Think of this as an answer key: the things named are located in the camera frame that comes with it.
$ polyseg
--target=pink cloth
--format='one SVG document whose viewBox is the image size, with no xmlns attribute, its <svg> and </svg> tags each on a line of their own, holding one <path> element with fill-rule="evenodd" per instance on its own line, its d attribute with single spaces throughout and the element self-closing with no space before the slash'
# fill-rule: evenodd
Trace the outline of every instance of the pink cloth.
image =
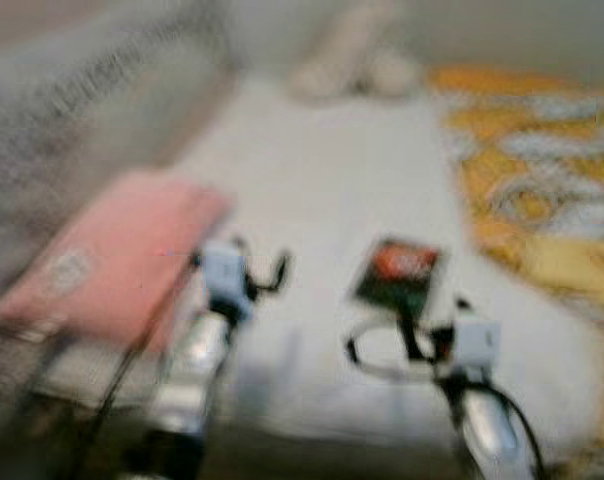
<svg viewBox="0 0 604 480">
<path fill-rule="evenodd" d="M 163 173 L 118 180 L 51 242 L 0 300 L 0 322 L 130 345 L 167 317 L 189 254 L 230 207 L 222 194 Z M 151 348 L 170 335 L 162 321 Z"/>
</svg>

